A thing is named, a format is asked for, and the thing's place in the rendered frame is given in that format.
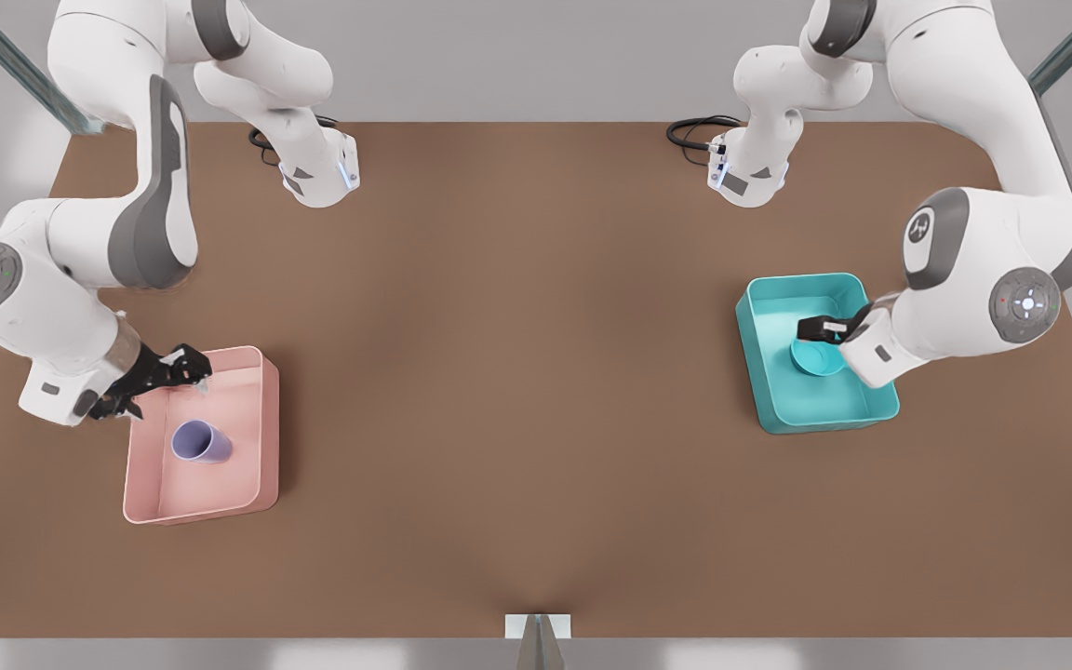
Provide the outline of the lilac cup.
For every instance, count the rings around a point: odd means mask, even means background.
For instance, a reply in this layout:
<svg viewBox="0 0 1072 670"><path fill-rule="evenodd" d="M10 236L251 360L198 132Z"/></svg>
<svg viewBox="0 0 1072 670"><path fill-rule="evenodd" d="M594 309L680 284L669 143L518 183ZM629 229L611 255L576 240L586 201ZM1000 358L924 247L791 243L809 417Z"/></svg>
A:
<svg viewBox="0 0 1072 670"><path fill-rule="evenodd" d="M200 420L179 425L169 445L175 458L185 462L223 463L229 461L233 455L230 438L215 425Z"/></svg>

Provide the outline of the pink rectangular box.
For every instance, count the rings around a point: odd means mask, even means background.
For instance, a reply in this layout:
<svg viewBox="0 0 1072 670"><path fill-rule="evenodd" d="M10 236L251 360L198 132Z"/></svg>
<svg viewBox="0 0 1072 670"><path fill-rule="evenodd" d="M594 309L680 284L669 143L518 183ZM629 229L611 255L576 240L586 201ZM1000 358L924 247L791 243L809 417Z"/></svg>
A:
<svg viewBox="0 0 1072 670"><path fill-rule="evenodd" d="M131 523L257 513L279 498L279 370L254 346L207 356L205 392L187 385L138 398L123 500Z"/></svg>

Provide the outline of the teal bowl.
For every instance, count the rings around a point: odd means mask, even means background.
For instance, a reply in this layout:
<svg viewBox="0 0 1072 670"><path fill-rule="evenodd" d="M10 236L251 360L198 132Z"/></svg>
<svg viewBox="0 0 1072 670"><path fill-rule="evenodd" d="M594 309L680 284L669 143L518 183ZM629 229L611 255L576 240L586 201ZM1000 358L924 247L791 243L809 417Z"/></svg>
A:
<svg viewBox="0 0 1072 670"><path fill-rule="evenodd" d="M799 372L813 377L835 376L847 368L839 347L827 341L794 339L788 347L788 355Z"/></svg>

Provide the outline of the teal rectangular box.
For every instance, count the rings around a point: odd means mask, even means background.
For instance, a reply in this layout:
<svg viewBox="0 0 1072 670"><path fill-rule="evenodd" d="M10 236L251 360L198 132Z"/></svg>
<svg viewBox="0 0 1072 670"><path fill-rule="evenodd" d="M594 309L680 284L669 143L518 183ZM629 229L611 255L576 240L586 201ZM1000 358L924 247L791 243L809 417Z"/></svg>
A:
<svg viewBox="0 0 1072 670"><path fill-rule="evenodd" d="M813 377L792 364L790 343L799 319L848 318L866 306L864 286L851 273L775 276L750 281L736 301L736 324L758 423L775 436L848 430L893 419L896 387L872 389L849 368Z"/></svg>

